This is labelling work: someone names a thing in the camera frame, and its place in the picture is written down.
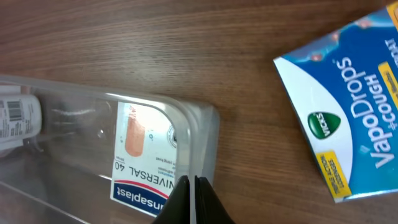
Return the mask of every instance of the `yellow label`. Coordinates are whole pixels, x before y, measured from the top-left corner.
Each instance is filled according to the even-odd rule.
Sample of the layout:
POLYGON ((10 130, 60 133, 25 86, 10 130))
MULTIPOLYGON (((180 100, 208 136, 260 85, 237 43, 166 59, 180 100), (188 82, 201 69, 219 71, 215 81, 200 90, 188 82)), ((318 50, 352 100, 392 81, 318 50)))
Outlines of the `yellow label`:
POLYGON ((335 152, 319 152, 317 153, 317 160, 333 198, 350 196, 351 190, 335 152))
POLYGON ((387 6, 387 12, 398 30, 398 2, 392 3, 391 5, 387 6))
POLYGON ((398 108, 398 83, 388 62, 381 63, 379 65, 379 71, 381 77, 383 77, 384 83, 387 86, 388 92, 394 101, 394 104, 398 108))

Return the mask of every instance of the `small bottle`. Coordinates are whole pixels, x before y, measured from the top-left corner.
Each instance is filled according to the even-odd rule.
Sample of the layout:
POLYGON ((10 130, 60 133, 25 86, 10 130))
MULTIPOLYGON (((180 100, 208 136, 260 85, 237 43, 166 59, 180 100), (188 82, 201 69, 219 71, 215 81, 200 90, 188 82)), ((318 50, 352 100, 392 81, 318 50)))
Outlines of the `small bottle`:
POLYGON ((34 95, 0 95, 0 150, 40 133, 42 112, 34 95))

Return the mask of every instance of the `green vicks emblem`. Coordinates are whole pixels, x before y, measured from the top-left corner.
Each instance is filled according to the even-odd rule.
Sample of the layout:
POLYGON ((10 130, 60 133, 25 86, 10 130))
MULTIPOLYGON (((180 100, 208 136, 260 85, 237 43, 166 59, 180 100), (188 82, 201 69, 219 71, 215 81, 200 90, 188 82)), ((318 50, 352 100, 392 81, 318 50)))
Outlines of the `green vicks emblem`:
POLYGON ((340 118, 327 112, 314 112, 308 116, 308 125, 312 134, 318 139, 331 136, 340 125, 340 118))

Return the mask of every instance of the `clear plastic container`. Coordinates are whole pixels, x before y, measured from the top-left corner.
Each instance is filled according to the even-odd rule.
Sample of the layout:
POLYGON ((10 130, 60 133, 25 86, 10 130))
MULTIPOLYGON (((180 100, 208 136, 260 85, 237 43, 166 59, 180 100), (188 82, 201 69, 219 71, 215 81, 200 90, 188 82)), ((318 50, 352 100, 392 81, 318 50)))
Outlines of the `clear plastic container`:
MULTIPOLYGON (((151 223, 153 217, 110 199, 118 104, 154 108, 177 143, 174 179, 213 181, 220 119, 211 105, 164 96, 0 75, 41 105, 39 135, 0 151, 0 222, 151 223)), ((191 223, 195 221, 191 185, 191 223)))

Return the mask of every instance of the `bottle label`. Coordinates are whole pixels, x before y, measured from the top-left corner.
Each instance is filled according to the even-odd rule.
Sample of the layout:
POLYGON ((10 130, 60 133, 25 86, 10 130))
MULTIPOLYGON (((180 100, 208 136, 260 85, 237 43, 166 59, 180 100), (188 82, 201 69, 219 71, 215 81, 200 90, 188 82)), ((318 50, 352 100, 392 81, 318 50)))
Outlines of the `bottle label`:
POLYGON ((174 187, 177 138, 169 119, 142 105, 118 105, 111 199, 152 216, 174 187))
POLYGON ((0 142, 21 140, 33 133, 34 113, 40 113, 34 103, 33 98, 0 98, 0 142))

